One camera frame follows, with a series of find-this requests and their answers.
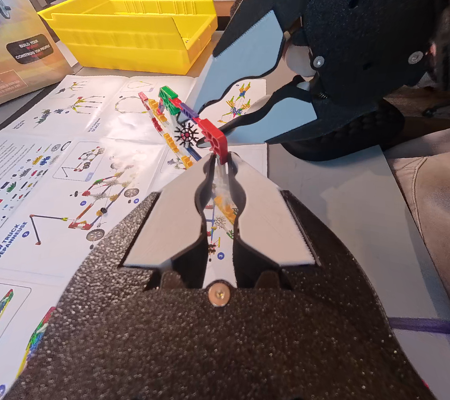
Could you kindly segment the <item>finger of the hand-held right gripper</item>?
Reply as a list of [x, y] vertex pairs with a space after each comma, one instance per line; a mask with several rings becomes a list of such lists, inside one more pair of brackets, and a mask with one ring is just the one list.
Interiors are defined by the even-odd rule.
[[192, 109], [199, 113], [207, 103], [222, 99], [235, 82], [272, 71], [283, 44], [284, 32], [270, 10], [222, 53], [209, 57], [192, 89]]
[[232, 130], [225, 133], [228, 144], [263, 144], [272, 138], [317, 119], [311, 102], [311, 83], [287, 84], [265, 95], [250, 106], [239, 119], [249, 117], [250, 124], [231, 121]]

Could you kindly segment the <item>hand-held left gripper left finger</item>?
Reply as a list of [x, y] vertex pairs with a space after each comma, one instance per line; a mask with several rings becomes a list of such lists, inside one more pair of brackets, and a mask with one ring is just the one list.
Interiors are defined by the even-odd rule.
[[206, 219], [216, 157], [207, 155], [157, 195], [123, 258], [127, 268], [173, 270], [184, 284], [203, 284], [208, 261]]

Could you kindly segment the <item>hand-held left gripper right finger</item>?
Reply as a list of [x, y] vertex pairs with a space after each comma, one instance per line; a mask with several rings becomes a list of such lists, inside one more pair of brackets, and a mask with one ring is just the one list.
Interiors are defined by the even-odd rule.
[[280, 187], [237, 154], [229, 154], [229, 188], [238, 208], [233, 267], [237, 286], [254, 287], [262, 273], [315, 265], [311, 248]]

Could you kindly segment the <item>colourful rod connector frame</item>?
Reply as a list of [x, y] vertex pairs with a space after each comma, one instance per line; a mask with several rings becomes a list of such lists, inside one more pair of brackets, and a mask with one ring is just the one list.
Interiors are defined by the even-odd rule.
[[194, 147], [185, 149], [175, 142], [175, 127], [187, 121], [191, 122], [198, 130], [199, 140], [200, 135], [203, 135], [204, 142], [209, 144], [213, 154], [218, 156], [218, 163], [223, 165], [227, 162], [228, 144], [224, 133], [208, 119], [201, 119], [199, 114], [183, 103], [172, 89], [168, 86], [161, 87], [158, 93], [159, 101], [149, 99], [143, 92], [139, 92], [138, 95], [149, 113], [156, 131], [185, 169], [202, 158], [197, 152], [197, 143]]

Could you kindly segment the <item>black snowflake connector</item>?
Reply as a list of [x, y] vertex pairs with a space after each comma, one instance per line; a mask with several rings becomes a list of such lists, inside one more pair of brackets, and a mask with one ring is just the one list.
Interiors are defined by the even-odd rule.
[[199, 140], [198, 130], [189, 121], [178, 124], [175, 127], [174, 136], [175, 142], [185, 149], [194, 147]]

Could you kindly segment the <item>yellow plastic parts bin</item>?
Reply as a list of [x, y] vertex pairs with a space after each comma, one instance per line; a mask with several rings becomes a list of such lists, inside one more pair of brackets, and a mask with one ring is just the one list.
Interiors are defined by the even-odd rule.
[[213, 0], [66, 0], [38, 15], [85, 67], [173, 75], [217, 29]]

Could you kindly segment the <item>black chair seat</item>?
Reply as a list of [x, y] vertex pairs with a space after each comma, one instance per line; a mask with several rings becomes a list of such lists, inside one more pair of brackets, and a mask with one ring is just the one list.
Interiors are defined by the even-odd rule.
[[283, 143], [291, 155], [304, 161], [329, 161], [369, 147], [389, 144], [405, 125], [403, 114], [386, 100], [375, 111], [317, 138]]

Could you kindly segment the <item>white building instruction sheet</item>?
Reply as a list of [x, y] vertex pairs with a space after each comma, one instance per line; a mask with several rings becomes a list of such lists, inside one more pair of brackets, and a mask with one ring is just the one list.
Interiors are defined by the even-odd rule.
[[145, 106], [186, 76], [69, 75], [1, 130], [1, 396], [90, 251], [186, 167]]

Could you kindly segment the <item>cardboard toy set box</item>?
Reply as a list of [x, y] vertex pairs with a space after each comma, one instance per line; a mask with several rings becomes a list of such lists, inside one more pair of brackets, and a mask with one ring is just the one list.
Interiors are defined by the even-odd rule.
[[30, 0], [1, 0], [0, 102], [73, 73]]

